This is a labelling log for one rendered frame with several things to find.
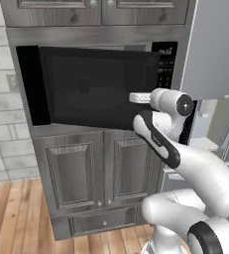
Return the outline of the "grey wooden drawer front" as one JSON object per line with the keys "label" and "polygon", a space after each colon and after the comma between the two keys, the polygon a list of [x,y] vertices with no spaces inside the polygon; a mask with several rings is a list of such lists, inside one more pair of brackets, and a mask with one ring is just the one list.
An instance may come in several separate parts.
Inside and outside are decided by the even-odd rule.
{"label": "grey wooden drawer front", "polygon": [[73,234],[93,233],[134,225],[136,222],[136,214],[137,207],[132,206],[102,211],[93,215],[72,217],[69,222]]}

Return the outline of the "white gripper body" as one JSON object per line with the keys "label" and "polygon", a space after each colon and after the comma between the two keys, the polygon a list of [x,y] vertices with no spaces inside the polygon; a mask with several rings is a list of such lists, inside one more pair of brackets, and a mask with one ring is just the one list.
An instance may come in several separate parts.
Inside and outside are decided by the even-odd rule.
{"label": "white gripper body", "polygon": [[151,94],[148,92],[131,92],[129,101],[132,103],[147,104],[151,101]]}

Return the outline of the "black microwave oven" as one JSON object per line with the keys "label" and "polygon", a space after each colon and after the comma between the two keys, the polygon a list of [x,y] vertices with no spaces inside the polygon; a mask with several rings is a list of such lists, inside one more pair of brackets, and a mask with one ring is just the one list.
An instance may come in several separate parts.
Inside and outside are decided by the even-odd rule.
{"label": "black microwave oven", "polygon": [[[51,114],[48,107],[40,48],[40,46],[19,46],[16,48],[31,119],[35,126],[54,123],[51,121]],[[176,42],[153,42],[149,51],[143,45],[123,46],[111,50],[157,53],[160,58],[157,87],[169,88],[171,86],[177,51]]]}

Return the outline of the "grey fridge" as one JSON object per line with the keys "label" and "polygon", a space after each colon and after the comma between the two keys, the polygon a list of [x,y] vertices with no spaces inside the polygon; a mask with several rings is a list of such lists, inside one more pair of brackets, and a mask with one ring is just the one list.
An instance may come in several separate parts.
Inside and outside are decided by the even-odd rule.
{"label": "grey fridge", "polygon": [[198,101],[195,144],[229,162],[229,0],[196,0],[179,90]]}

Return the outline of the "grey wooden cupboard door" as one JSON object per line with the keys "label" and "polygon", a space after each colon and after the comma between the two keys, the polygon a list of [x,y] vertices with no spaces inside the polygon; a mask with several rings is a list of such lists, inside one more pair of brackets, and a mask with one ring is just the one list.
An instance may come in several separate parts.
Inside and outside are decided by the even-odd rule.
{"label": "grey wooden cupboard door", "polygon": [[0,0],[8,27],[75,27],[101,23],[101,0]]}
{"label": "grey wooden cupboard door", "polygon": [[110,26],[182,25],[189,0],[102,0],[102,24]]}
{"label": "grey wooden cupboard door", "polygon": [[162,163],[148,143],[132,131],[104,132],[105,204],[120,207],[156,193]]}
{"label": "grey wooden cupboard door", "polygon": [[51,217],[103,207],[102,132],[39,138],[33,144]]}

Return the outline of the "pale wall socket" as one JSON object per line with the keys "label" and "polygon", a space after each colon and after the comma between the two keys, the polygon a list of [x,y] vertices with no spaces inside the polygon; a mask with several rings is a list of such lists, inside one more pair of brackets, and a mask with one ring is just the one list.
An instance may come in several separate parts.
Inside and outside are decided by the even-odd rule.
{"label": "pale wall socket", "polygon": [[18,81],[17,81],[16,75],[15,74],[7,74],[6,78],[7,78],[7,82],[8,82],[10,91],[11,92],[18,92],[19,86],[18,86]]}

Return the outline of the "grey wooden cabinet frame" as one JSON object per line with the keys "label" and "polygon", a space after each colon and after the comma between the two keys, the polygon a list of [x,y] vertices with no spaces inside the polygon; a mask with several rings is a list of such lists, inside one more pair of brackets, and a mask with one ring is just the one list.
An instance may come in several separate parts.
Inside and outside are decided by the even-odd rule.
{"label": "grey wooden cabinet frame", "polygon": [[[185,52],[188,44],[188,34],[191,27],[191,19],[195,8],[195,0],[189,0],[185,21],[182,25],[151,25],[151,26],[110,26],[102,24],[102,0],[101,0],[101,23],[97,26],[75,27],[8,27],[6,32],[12,59],[22,95],[23,105],[26,112],[27,122],[32,140],[86,133],[103,133],[103,171],[104,171],[104,132],[132,131],[121,129],[109,129],[89,126],[66,125],[52,123],[49,125],[35,126],[32,123],[28,100],[22,79],[21,69],[16,48],[19,46],[61,47],[61,48],[86,48],[86,49],[115,49],[123,46],[143,45],[149,51],[153,42],[176,42],[177,51],[174,61],[172,84],[169,88],[176,89],[180,86],[184,67]],[[102,211],[110,211],[125,207],[137,207],[136,222],[134,225],[143,223],[141,203],[134,203],[120,207],[107,207],[105,204],[105,175],[104,177],[104,204],[96,210],[73,213],[65,216],[51,217],[54,235],[58,240],[82,236],[90,233],[73,234],[69,220],[81,215],[93,215]]]}

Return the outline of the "black microwave door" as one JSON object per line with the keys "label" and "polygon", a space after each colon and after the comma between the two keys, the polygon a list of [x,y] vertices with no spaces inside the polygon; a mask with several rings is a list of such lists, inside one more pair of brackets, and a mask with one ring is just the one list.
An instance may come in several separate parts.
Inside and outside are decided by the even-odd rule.
{"label": "black microwave door", "polygon": [[51,121],[131,130],[145,109],[132,92],[157,87],[159,55],[152,52],[41,47]]}

